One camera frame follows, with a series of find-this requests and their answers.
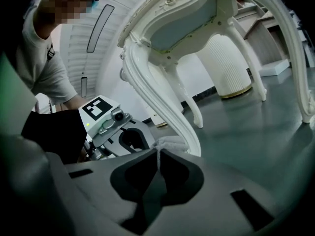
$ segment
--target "black pants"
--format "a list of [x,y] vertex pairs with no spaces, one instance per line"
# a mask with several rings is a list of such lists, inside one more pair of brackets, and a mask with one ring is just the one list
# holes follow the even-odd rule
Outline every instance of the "black pants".
[[31,112],[22,136],[38,143],[44,151],[60,156],[64,164],[76,163],[87,133],[78,110],[50,115]]

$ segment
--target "human arm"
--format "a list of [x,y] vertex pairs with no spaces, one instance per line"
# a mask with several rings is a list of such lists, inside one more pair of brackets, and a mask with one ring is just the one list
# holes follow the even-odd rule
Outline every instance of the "human arm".
[[64,105],[69,109],[79,109],[83,105],[85,105],[88,101],[86,99],[83,99],[81,96],[76,95],[73,98],[71,98],[69,101],[65,102]]

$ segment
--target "black slot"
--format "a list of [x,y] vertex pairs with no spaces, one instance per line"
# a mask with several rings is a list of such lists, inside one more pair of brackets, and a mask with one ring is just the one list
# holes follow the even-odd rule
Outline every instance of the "black slot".
[[135,153],[136,148],[141,150],[150,148],[141,130],[137,128],[121,128],[121,130],[123,130],[123,133],[119,136],[119,144],[130,153]]
[[93,171],[91,171],[90,169],[85,169],[85,170],[81,170],[81,171],[75,171],[75,172],[70,172],[69,176],[71,178],[76,178],[76,177],[82,177],[88,174],[93,173]]
[[232,192],[231,196],[252,225],[254,231],[259,231],[274,220],[274,217],[261,207],[246,190]]

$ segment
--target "gold column base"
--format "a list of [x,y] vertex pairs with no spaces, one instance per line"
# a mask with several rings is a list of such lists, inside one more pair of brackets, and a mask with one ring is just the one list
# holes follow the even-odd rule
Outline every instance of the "gold column base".
[[249,89],[252,88],[252,85],[250,84],[248,87],[242,89],[242,90],[239,90],[237,92],[234,92],[234,93],[231,93],[231,94],[228,94],[228,95],[224,95],[224,96],[221,96],[222,99],[228,99],[228,98],[232,98],[232,97],[235,97],[237,95],[240,95],[242,93],[245,93],[247,92]]
[[167,125],[167,123],[166,123],[166,122],[163,122],[163,123],[161,123],[161,124],[159,124],[159,125],[156,125],[156,127],[157,127],[157,128],[160,128],[160,127],[163,127],[163,126],[165,126],[165,125]]

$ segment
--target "ceiling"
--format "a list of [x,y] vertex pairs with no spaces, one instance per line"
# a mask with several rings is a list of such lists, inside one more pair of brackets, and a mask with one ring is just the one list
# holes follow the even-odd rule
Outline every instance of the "ceiling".
[[[88,100],[95,97],[96,81],[106,52],[123,21],[141,0],[100,0],[97,7],[73,25],[64,25],[61,33],[61,56],[71,84],[81,95],[81,78],[88,77]],[[114,7],[101,31],[93,53],[87,53],[94,26],[106,5]]]

